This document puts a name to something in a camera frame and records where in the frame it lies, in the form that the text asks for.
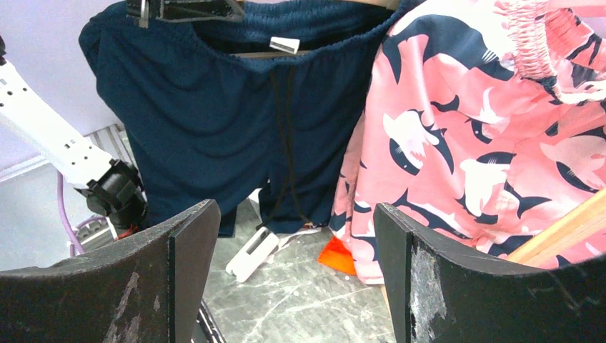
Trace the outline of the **navy blue shorts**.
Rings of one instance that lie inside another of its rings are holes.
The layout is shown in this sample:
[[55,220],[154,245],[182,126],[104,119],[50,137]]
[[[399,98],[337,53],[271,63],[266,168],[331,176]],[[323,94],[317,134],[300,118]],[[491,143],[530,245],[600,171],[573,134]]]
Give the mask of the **navy blue shorts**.
[[[146,190],[145,226],[213,199],[229,237],[253,191],[273,232],[327,225],[379,45],[414,6],[248,3],[241,22],[145,29],[123,16],[123,1],[93,16],[79,45],[99,97],[125,126]],[[310,52],[232,56],[269,51],[277,37]]]

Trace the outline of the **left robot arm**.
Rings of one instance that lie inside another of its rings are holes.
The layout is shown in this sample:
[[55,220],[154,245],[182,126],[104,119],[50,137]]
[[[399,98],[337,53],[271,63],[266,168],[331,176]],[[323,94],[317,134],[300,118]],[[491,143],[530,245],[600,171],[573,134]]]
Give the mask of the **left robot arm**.
[[[241,1],[127,1],[125,18],[152,21],[241,21]],[[88,208],[122,231],[144,228],[147,203],[135,166],[94,146],[24,81],[1,45],[1,123],[34,146],[86,198]]]

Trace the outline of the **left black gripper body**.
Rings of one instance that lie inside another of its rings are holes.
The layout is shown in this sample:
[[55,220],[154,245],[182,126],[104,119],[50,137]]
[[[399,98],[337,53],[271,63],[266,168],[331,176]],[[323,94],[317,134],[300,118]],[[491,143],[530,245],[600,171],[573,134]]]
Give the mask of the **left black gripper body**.
[[194,21],[241,21],[244,2],[233,0],[127,0],[126,15],[147,28],[153,20],[169,23]]

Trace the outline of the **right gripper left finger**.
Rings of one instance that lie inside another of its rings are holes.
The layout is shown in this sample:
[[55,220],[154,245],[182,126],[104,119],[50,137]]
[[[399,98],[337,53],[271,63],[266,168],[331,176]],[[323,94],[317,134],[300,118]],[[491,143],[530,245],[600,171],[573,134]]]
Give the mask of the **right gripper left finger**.
[[202,201],[47,268],[1,273],[3,342],[220,342],[202,297],[221,214]]

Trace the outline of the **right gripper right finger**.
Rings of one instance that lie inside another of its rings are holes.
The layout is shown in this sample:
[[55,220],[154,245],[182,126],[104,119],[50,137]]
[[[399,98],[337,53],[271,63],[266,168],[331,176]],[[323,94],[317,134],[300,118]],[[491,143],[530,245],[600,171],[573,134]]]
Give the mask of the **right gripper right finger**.
[[398,342],[603,342],[605,258],[541,270],[469,248],[390,204],[374,211]]

